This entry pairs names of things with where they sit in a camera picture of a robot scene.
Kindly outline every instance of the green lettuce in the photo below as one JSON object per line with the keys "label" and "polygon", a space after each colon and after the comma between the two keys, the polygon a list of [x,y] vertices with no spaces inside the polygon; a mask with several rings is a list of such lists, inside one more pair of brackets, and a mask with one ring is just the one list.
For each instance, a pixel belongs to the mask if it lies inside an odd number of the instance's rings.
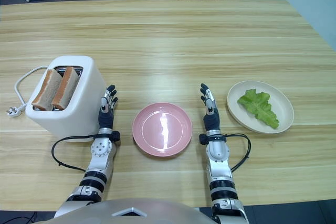
{"label": "green lettuce", "polygon": [[272,105],[268,103],[270,95],[268,93],[256,94],[255,89],[246,90],[245,94],[239,98],[238,103],[242,104],[244,108],[255,115],[259,119],[276,129],[279,126],[277,115],[271,110]]}

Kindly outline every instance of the desk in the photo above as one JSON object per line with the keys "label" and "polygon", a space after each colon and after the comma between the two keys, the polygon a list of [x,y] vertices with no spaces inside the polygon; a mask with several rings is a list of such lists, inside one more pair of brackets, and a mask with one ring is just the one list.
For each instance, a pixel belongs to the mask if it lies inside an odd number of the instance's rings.
{"label": "desk", "polygon": [[[199,84],[210,86],[223,133],[252,141],[250,159],[234,172],[245,205],[336,198],[336,53],[285,1],[131,0],[2,6],[0,23],[0,209],[56,210],[83,173],[59,167],[50,149],[57,140],[24,114],[15,81],[62,55],[95,59],[118,88],[115,129],[121,146],[104,199],[153,197],[192,207],[210,206],[205,174],[205,113]],[[24,98],[41,72],[22,83]],[[293,126],[276,135],[254,133],[230,115],[229,88],[244,80],[270,83],[295,110]],[[175,158],[143,154],[132,122],[146,105],[171,102],[193,122],[192,141]],[[229,139],[230,164],[244,155],[243,139]],[[60,160],[86,168],[90,143],[62,143]]]}

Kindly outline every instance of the bread slice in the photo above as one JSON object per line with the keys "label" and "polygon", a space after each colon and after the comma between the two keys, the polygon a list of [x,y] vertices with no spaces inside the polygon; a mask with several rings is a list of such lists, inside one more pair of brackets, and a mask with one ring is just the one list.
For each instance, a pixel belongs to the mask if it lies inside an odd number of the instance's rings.
{"label": "bread slice", "polygon": [[59,110],[64,110],[68,106],[71,97],[74,94],[73,92],[75,91],[78,80],[79,76],[74,68],[67,67],[63,75],[61,85],[59,86],[56,95],[51,102],[52,105],[54,105]]}
{"label": "bread slice", "polygon": [[55,69],[48,69],[46,77],[37,97],[32,101],[32,105],[44,111],[52,111],[51,102],[62,81],[62,76]]}

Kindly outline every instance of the white plate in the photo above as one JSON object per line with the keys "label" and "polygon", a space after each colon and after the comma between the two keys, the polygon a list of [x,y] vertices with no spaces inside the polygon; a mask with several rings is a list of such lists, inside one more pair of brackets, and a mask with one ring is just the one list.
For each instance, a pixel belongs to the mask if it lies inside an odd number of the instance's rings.
{"label": "white plate", "polygon": [[[237,101],[245,94],[246,90],[256,89],[256,93],[269,93],[268,102],[272,111],[277,115],[279,126],[273,129],[255,118]],[[261,81],[243,81],[230,88],[227,94],[227,106],[231,115],[243,126],[259,133],[274,134],[287,130],[294,121],[294,109],[288,98],[278,89]]]}

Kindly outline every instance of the cable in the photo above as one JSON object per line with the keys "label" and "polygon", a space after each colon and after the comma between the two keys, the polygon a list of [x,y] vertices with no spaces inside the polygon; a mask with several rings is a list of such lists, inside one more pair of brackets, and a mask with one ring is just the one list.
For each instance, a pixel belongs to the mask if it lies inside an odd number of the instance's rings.
{"label": "cable", "polygon": [[60,160],[58,160],[54,155],[54,150],[55,150],[56,145],[59,142],[69,140],[69,139],[90,138],[90,137],[94,137],[94,136],[96,136],[96,134],[95,135],[87,135],[87,136],[68,136],[68,137],[62,138],[62,139],[58,140],[55,144],[53,144],[53,146],[51,148],[51,155],[53,156],[53,159],[58,163],[59,166],[61,165],[61,166],[64,166],[64,167],[67,167],[67,168],[70,168],[70,169],[81,170],[82,172],[85,172],[85,170],[82,169],[82,168],[72,166],[72,165],[68,165],[68,164],[65,164],[65,163],[61,162]]}
{"label": "cable", "polygon": [[14,90],[15,90],[17,96],[19,97],[19,99],[20,99],[22,105],[25,105],[26,102],[23,100],[23,98],[22,98],[22,96],[21,96],[21,94],[20,94],[20,92],[19,92],[17,86],[18,86],[18,85],[20,84],[20,82],[22,82],[23,79],[25,79],[28,75],[34,73],[36,70],[39,70],[39,69],[45,69],[45,68],[48,68],[48,67],[47,67],[47,66],[39,66],[39,67],[37,67],[37,68],[32,69],[31,71],[29,71],[28,73],[26,73],[24,76],[22,76],[20,79],[18,79],[18,80],[16,81],[16,83],[14,84]]}
{"label": "cable", "polygon": [[26,224],[28,224],[29,222],[34,223],[34,222],[36,221],[36,218],[37,218],[37,212],[33,212],[33,215],[31,216],[31,220],[28,220],[28,221],[26,222]]}
{"label": "cable", "polygon": [[3,222],[2,224],[7,224],[7,223],[9,223],[9,222],[11,222],[11,221],[13,221],[13,220],[17,220],[17,219],[20,219],[20,218],[28,219],[28,221],[26,222],[26,224],[28,224],[29,222],[34,223],[34,221],[33,221],[33,217],[34,217],[35,213],[37,214],[37,212],[34,212],[33,215],[32,215],[31,217],[27,217],[27,216],[19,216],[19,217],[12,218],[12,219],[10,219],[10,220],[8,220],[8,221],[5,221],[5,222]]}
{"label": "cable", "polygon": [[231,172],[233,173],[236,169],[238,169],[245,161],[248,159],[248,155],[251,152],[251,140],[247,137],[247,135],[243,133],[236,133],[236,134],[230,134],[230,135],[225,135],[226,137],[231,137],[231,136],[238,136],[238,137],[244,137],[247,140],[248,146],[247,146],[247,151],[245,156],[236,164],[234,167],[231,168]]}
{"label": "cable", "polygon": [[20,84],[20,82],[23,81],[23,79],[25,79],[28,75],[32,74],[33,72],[35,72],[36,70],[39,69],[45,69],[48,68],[47,66],[39,66],[37,68],[32,69],[31,71],[29,71],[28,73],[26,73],[24,76],[22,76],[21,78],[19,78],[16,83],[14,84],[14,90],[17,94],[17,96],[20,99],[21,102],[21,106],[19,107],[10,107],[9,110],[7,110],[7,115],[11,116],[11,117],[16,117],[21,115],[21,113],[25,110],[27,103],[25,102],[25,100],[23,100],[23,97],[18,89],[18,85]]}

